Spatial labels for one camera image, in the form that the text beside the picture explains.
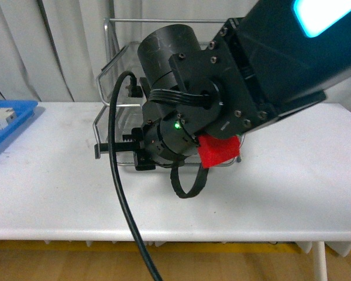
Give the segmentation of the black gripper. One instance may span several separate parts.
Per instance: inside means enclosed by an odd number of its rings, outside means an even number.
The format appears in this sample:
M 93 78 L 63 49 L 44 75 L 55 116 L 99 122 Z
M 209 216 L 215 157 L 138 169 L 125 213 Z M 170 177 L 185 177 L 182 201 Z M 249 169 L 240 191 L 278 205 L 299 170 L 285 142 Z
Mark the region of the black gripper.
M 108 109 L 101 110 L 94 122 L 95 158 L 99 159 L 113 147 L 115 153 L 132 152 L 131 162 L 118 159 L 117 164 L 134 166 L 138 171 L 201 163 L 197 156 L 200 146 L 197 135 L 203 132 L 204 121 L 199 111 L 174 111 L 161 118 L 152 109 L 147 110 L 140 127 L 124 132 L 138 117 L 136 109 L 118 109 L 115 116 Z

